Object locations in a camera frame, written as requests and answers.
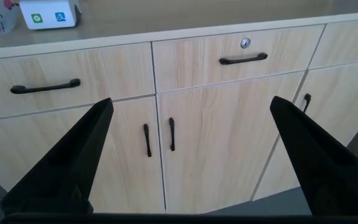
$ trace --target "drawer handle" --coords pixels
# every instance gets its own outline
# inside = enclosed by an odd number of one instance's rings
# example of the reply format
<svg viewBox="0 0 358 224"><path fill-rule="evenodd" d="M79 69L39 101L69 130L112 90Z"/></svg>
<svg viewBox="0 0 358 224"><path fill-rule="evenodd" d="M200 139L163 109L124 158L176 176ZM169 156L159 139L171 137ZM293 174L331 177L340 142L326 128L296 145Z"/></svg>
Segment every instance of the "drawer handle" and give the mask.
<svg viewBox="0 0 358 224"><path fill-rule="evenodd" d="M306 100L306 106L305 106L305 109L303 110L303 112L305 113L306 110L308 109L309 107L309 104L310 104L310 101L311 101L311 95L309 93L307 93L304 97L304 99Z"/></svg>
<svg viewBox="0 0 358 224"><path fill-rule="evenodd" d="M26 88L25 86L13 86L11 88L11 93L13 94L24 94L24 93L35 93L38 91L48 91L48 90L60 90L64 88L74 88L81 84L81 80L79 78L75 78L70 80L66 84L55 85L55 86L46 86L40 88Z"/></svg>
<svg viewBox="0 0 358 224"><path fill-rule="evenodd" d="M221 65L231 65L234 63L254 62L254 61L258 61L258 60L265 60L266 58L267 58L266 53L260 53L260 54L258 54L258 56L253 57L253 58L244 58L244 59L236 59L236 60L221 58L221 59L219 59L219 62L221 63Z"/></svg>
<svg viewBox="0 0 358 224"><path fill-rule="evenodd" d="M171 151L175 150L175 121L173 118L169 118L169 126L171 127Z"/></svg>
<svg viewBox="0 0 358 224"><path fill-rule="evenodd" d="M146 137L147 145L147 157L152 157L152 151L150 150L150 141L149 141L149 125L143 124L144 136Z"/></svg>

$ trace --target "wood grain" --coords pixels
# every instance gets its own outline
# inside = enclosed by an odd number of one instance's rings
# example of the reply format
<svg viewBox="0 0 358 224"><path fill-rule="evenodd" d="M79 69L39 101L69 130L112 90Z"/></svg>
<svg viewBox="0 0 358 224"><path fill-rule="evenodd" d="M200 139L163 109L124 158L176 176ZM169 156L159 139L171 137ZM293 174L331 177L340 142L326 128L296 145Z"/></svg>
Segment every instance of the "wood grain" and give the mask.
<svg viewBox="0 0 358 224"><path fill-rule="evenodd" d="M158 94L168 213L204 213L250 200L278 134L270 102L275 95L292 99L302 75Z"/></svg>
<svg viewBox="0 0 358 224"><path fill-rule="evenodd" d="M0 59L0 117L114 100L154 92L150 44ZM68 83L76 88L15 95L27 88Z"/></svg>
<svg viewBox="0 0 358 224"><path fill-rule="evenodd" d="M328 24L310 68L358 62L358 21Z"/></svg>
<svg viewBox="0 0 358 224"><path fill-rule="evenodd" d="M304 70L322 28L264 30L153 43L157 91ZM240 43L246 37L251 44L242 49ZM220 58L251 58L262 52L268 54L267 59L233 65L219 63Z"/></svg>
<svg viewBox="0 0 358 224"><path fill-rule="evenodd" d="M358 63L311 70L296 101L299 108L305 107L306 93L311 95L306 114L347 146L358 132ZM280 139L254 199L297 186L295 171Z"/></svg>
<svg viewBox="0 0 358 224"><path fill-rule="evenodd" d="M299 186L298 178L293 170L284 143L280 138L253 200L278 194Z"/></svg>
<svg viewBox="0 0 358 224"><path fill-rule="evenodd" d="M0 35L0 58L358 20L354 0L80 0L80 26Z"/></svg>
<svg viewBox="0 0 358 224"><path fill-rule="evenodd" d="M89 107L0 120L0 184L10 190ZM149 125L147 157L143 124ZM114 103L89 200L95 212L163 213L155 98Z"/></svg>
<svg viewBox="0 0 358 224"><path fill-rule="evenodd" d="M344 146L358 132L358 63L309 71L296 105Z"/></svg>

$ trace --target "lock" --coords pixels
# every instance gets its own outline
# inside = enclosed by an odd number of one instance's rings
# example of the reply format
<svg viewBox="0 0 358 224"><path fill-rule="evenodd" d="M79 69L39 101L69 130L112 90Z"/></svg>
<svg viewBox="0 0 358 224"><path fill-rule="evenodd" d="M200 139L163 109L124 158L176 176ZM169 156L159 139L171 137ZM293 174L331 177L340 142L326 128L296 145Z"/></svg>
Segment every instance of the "lock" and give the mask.
<svg viewBox="0 0 358 224"><path fill-rule="evenodd" d="M251 40L249 38L244 38L241 41L240 46L241 46L242 49L246 49L250 44L251 44Z"/></svg>

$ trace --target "blue logo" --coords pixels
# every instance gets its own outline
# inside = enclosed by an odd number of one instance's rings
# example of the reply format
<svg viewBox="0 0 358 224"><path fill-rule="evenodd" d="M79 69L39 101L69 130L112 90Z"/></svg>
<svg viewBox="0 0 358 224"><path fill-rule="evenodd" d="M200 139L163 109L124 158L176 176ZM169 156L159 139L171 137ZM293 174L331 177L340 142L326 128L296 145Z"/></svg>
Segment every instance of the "blue logo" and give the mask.
<svg viewBox="0 0 358 224"><path fill-rule="evenodd" d="M65 22L66 21L66 16L65 16L64 12L56 12L55 16L56 16L56 20L58 22Z"/></svg>

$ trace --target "white box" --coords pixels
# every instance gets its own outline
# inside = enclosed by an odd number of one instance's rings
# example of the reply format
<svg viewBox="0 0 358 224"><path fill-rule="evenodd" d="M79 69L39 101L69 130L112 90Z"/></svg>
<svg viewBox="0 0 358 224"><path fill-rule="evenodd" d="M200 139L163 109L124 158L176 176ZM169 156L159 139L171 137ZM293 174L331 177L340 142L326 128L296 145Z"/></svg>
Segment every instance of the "white box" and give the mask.
<svg viewBox="0 0 358 224"><path fill-rule="evenodd" d="M78 0L20 0L27 27L32 30L73 27L77 23Z"/></svg>

